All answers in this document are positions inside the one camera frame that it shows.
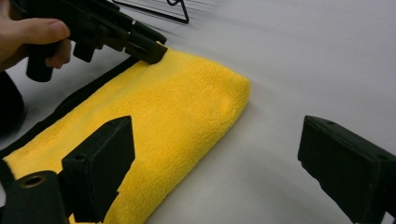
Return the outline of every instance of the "cloth fold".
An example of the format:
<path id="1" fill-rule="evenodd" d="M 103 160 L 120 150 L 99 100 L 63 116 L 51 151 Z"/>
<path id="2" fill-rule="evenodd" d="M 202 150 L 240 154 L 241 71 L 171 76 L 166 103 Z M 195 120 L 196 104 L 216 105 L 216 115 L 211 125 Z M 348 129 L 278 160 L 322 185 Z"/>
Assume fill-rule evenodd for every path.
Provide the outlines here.
<path id="1" fill-rule="evenodd" d="M 169 49 L 159 63 L 139 62 L 111 79 L 4 160 L 16 178 L 60 172 L 61 159 L 103 123 L 131 116 L 136 158 L 105 223 L 144 223 L 233 126 L 249 93 L 245 77 Z"/>

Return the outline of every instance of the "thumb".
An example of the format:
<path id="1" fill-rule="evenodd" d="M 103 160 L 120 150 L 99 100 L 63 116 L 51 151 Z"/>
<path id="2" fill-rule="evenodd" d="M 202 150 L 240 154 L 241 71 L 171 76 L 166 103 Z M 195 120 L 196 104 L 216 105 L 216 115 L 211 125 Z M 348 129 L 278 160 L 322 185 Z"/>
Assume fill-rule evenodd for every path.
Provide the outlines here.
<path id="1" fill-rule="evenodd" d="M 14 21 L 9 28 L 9 40 L 15 46 L 22 44 L 49 44 L 70 36 L 64 22 L 56 19 L 25 19 Z"/>

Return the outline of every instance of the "yellow microfiber towel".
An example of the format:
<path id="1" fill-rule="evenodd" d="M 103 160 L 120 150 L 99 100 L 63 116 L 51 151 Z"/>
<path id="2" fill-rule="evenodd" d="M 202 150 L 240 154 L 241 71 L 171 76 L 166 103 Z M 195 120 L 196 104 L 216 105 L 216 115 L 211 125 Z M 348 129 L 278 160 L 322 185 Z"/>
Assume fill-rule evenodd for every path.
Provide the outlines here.
<path id="1" fill-rule="evenodd" d="M 169 49 L 159 63 L 111 79 L 4 160 L 16 178 L 59 173 L 61 159 L 102 124 L 131 116 L 136 158 L 105 223 L 144 223 L 232 127 L 249 92 L 248 80 L 221 64 Z"/>

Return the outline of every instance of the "gun grip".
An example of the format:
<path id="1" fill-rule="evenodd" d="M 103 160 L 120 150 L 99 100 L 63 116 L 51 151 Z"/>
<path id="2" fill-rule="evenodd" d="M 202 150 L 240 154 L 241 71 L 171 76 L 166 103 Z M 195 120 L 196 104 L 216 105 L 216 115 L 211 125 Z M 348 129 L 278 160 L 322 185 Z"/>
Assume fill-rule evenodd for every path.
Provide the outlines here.
<path id="1" fill-rule="evenodd" d="M 52 76 L 53 68 L 47 67 L 45 60 L 51 57 L 58 46 L 59 42 L 47 45 L 29 45 L 26 75 L 37 82 L 48 82 Z"/>

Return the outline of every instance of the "white background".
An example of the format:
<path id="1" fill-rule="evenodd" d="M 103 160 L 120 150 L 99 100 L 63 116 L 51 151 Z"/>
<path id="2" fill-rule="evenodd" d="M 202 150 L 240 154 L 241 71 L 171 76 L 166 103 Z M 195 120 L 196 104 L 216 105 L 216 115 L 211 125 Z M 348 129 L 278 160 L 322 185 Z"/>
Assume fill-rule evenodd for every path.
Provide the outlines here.
<path id="1" fill-rule="evenodd" d="M 240 119 L 148 223 L 350 223 L 297 160 L 303 120 L 332 120 L 396 154 L 396 2 L 186 4 L 188 25 L 122 11 L 157 28 L 167 46 L 247 77 L 252 91 Z M 26 118 L 0 139 L 0 148 L 125 58 L 107 48 L 91 63 L 73 58 L 49 83 L 29 80 L 26 61 L 8 70 L 23 94 Z"/>

